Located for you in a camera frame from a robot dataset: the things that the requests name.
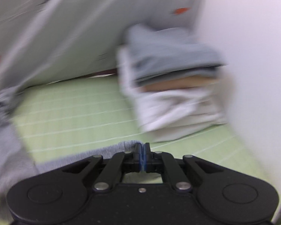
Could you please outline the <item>grey fleece hoodie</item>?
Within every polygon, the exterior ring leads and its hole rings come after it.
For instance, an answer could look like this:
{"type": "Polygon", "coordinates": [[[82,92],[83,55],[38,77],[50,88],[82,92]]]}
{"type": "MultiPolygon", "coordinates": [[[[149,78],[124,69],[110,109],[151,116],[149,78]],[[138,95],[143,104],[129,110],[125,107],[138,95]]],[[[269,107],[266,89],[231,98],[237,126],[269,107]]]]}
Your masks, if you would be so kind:
{"type": "Polygon", "coordinates": [[[0,221],[10,222],[11,214],[7,207],[6,195],[17,182],[36,176],[92,155],[111,158],[115,153],[133,150],[137,141],[123,141],[116,145],[86,151],[53,161],[36,164],[24,148],[10,120],[11,112],[20,102],[18,87],[0,91],[0,221]]]}

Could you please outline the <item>folded light grey garment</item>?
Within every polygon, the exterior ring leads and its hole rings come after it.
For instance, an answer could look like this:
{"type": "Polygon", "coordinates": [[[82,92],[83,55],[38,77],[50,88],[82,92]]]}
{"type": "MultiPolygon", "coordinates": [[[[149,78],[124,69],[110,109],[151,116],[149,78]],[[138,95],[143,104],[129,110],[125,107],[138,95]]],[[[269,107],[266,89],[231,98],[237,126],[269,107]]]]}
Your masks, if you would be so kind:
{"type": "Polygon", "coordinates": [[[150,136],[152,142],[168,142],[199,132],[213,125],[222,125],[225,123],[226,118],[221,113],[200,114],[187,116],[166,127],[143,132],[150,136]]]}

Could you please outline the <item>light grey carrot storage bag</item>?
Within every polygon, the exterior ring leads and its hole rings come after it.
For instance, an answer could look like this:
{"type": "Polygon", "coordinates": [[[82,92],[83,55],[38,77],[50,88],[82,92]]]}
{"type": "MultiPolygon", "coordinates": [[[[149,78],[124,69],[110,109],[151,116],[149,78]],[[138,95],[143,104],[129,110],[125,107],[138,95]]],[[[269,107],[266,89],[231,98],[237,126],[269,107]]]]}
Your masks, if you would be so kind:
{"type": "Polygon", "coordinates": [[[200,2],[0,0],[0,91],[110,70],[128,27],[193,27],[200,2]]]}

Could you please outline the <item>green grid mat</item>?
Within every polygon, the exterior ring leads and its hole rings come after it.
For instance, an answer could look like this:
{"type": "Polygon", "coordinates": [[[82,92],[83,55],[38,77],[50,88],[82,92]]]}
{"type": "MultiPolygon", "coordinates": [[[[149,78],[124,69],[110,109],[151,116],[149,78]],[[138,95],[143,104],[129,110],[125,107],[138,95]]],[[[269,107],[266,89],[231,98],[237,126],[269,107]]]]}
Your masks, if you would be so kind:
{"type": "MultiPolygon", "coordinates": [[[[121,94],[116,77],[76,79],[19,93],[20,102],[11,112],[10,120],[36,164],[121,141],[150,139],[138,130],[132,106],[121,94]]],[[[226,125],[156,143],[153,147],[175,156],[195,153],[200,158],[263,178],[277,188],[281,198],[281,177],[261,167],[226,125]]]]}

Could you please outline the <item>folded white garment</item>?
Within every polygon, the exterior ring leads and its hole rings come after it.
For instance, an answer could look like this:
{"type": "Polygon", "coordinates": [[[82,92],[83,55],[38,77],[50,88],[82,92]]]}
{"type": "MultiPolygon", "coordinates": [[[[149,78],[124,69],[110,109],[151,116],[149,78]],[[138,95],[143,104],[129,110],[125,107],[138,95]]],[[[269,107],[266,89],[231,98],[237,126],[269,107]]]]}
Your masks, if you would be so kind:
{"type": "Polygon", "coordinates": [[[214,99],[214,86],[144,92],[134,82],[133,60],[126,46],[117,49],[117,64],[121,92],[132,104],[143,132],[207,122],[226,123],[214,99]]]}

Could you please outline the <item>folded blue-grey garment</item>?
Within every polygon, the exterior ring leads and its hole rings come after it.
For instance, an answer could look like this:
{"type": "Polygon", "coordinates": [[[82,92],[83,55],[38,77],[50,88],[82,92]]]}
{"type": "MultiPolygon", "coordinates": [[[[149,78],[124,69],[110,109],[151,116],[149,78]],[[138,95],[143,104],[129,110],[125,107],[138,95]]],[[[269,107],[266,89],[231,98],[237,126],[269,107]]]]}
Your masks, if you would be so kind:
{"type": "Polygon", "coordinates": [[[126,31],[125,45],[138,86],[189,76],[217,78],[224,65],[218,51],[181,27],[156,31],[136,24],[126,31]]]}

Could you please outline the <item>folded tan garment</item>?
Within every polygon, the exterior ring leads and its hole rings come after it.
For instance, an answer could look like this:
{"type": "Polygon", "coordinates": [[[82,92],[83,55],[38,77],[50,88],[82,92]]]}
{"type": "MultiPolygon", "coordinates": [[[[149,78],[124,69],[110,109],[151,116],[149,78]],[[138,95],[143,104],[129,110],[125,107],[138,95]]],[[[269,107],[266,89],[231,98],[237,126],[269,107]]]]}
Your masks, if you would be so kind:
{"type": "Polygon", "coordinates": [[[203,76],[188,76],[184,78],[162,80],[140,86],[142,92],[161,92],[166,90],[188,89],[194,87],[203,87],[219,82],[218,78],[203,76]]]}

